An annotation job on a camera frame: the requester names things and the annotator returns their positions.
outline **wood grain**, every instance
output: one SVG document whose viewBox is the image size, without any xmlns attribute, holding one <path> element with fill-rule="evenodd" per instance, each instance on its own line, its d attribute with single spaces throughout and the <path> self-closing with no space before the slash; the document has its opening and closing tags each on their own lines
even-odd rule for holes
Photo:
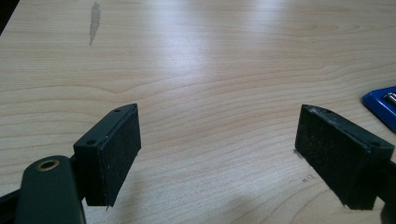
<svg viewBox="0 0 396 224">
<path fill-rule="evenodd" d="M 0 37 L 0 194 L 110 109 L 138 103 L 142 150 L 89 223 L 381 223 L 293 153 L 301 104 L 396 144 L 360 102 L 396 85 L 396 3 L 21 0 Z"/>
</svg>

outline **black rubber pad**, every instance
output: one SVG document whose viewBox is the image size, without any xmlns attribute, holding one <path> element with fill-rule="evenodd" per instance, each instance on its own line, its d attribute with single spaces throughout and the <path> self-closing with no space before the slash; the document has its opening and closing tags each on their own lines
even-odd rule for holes
<svg viewBox="0 0 396 224">
<path fill-rule="evenodd" d="M 88 205 L 114 205 L 140 148 L 136 104 L 114 109 L 74 144 Z"/>
<path fill-rule="evenodd" d="M 379 170 L 394 146 L 334 112 L 303 105 L 295 142 L 343 204 L 372 209 Z"/>
</svg>

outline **blue object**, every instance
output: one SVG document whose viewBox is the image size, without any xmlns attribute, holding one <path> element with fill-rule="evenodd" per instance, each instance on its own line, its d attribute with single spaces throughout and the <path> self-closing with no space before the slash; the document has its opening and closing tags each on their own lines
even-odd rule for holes
<svg viewBox="0 0 396 224">
<path fill-rule="evenodd" d="M 370 91 L 361 99 L 363 104 L 396 133 L 396 86 Z"/>
</svg>

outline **light wood surface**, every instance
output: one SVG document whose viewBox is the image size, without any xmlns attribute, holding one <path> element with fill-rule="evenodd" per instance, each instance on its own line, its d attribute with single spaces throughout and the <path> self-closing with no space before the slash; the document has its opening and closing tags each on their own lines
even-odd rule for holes
<svg viewBox="0 0 396 224">
<path fill-rule="evenodd" d="M 86 0 L 21 0 L 0 36 L 1 195 L 138 103 L 142 149 L 89 223 L 381 223 L 379 199 L 345 208 L 293 149 L 301 104 L 396 145 L 360 102 L 396 85 L 394 0 L 97 4 L 91 46 Z"/>
</svg>

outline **black clamp jaw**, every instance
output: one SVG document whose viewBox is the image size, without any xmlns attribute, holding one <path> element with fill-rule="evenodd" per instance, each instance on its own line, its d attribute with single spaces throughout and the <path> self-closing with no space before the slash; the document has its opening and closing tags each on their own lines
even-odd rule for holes
<svg viewBox="0 0 396 224">
<path fill-rule="evenodd" d="M 396 165 L 390 160 L 391 143 L 331 110 L 303 105 L 295 147 L 342 204 L 371 210 L 378 196 L 395 213 Z"/>
<path fill-rule="evenodd" d="M 87 205 L 113 206 L 139 149 L 137 105 L 110 111 L 75 144 L 75 155 L 29 165 L 21 188 L 0 198 L 0 223 L 86 223 Z"/>
</svg>

